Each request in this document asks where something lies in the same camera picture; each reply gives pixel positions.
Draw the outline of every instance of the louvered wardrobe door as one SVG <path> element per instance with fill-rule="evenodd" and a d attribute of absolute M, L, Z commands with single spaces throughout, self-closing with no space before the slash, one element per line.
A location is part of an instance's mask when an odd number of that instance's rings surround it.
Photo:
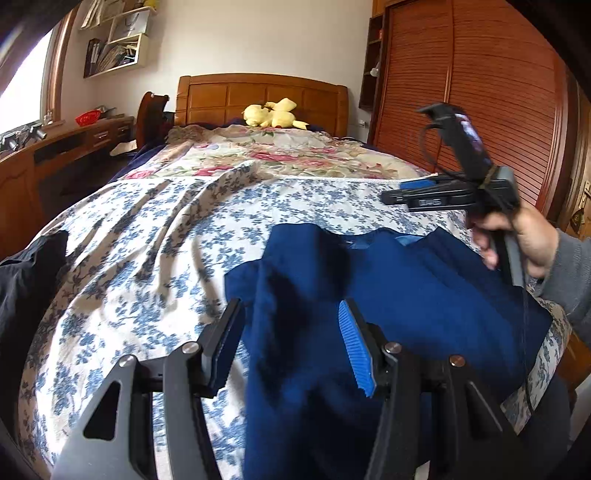
<path fill-rule="evenodd" d="M 522 198 L 536 205 L 554 132 L 554 50 L 504 0 L 453 0 L 453 16 L 449 102 L 468 113 L 493 161 L 513 168 Z M 438 163 L 457 169 L 447 147 Z"/>
<path fill-rule="evenodd" d="M 420 0 L 390 8 L 387 15 L 388 57 L 374 144 L 432 171 L 418 141 L 428 119 L 415 110 L 444 97 L 451 53 L 449 7 L 446 0 Z M 437 155 L 435 132 L 427 134 L 426 147 Z"/>

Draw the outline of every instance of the wooden chair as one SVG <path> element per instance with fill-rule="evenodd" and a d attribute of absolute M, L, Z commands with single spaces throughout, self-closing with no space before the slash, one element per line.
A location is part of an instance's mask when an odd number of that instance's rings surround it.
<path fill-rule="evenodd" d="M 146 92 L 139 104 L 135 139 L 138 149 L 153 140 L 162 140 L 166 136 L 164 107 L 168 103 L 168 95 L 154 95 Z"/>

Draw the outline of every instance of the blue floral bedsheet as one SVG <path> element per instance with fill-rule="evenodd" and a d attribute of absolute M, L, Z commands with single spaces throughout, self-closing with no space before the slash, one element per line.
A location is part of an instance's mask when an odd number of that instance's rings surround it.
<path fill-rule="evenodd" d="M 40 235 L 69 232 L 61 287 L 31 346 L 19 400 L 20 444 L 48 478 L 69 432 L 114 362 L 170 353 L 224 308 L 223 276 L 260 258 L 278 223 L 316 223 L 336 233 L 380 227 L 425 235 L 440 226 L 467 244 L 460 212 L 408 213 L 379 193 L 396 180 L 268 177 L 247 162 L 216 179 L 126 180 L 64 211 Z M 537 405 L 570 334 L 562 309 L 530 373 Z M 248 354 L 240 345 L 228 383 L 204 401 L 225 479 L 242 478 Z M 503 404 L 516 431 L 528 418 L 523 387 Z M 154 399 L 158 474 L 170 478 L 162 396 Z"/>

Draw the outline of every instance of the pink floral blanket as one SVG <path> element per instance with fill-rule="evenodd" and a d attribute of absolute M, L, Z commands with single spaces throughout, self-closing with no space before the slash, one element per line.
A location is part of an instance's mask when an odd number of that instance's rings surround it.
<path fill-rule="evenodd" d="M 123 179 L 219 176 L 247 160 L 258 160 L 259 172 L 275 175 L 396 180 L 427 174 L 400 158 L 324 132 L 189 125 L 174 127 L 167 144 Z"/>

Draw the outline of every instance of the wooden desk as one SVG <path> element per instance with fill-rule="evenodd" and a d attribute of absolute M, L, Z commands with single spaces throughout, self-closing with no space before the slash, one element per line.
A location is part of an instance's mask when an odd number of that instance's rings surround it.
<path fill-rule="evenodd" d="M 45 225 L 39 182 L 94 151 L 126 141 L 133 120 L 60 125 L 48 129 L 45 140 L 0 161 L 0 260 L 25 248 Z"/>

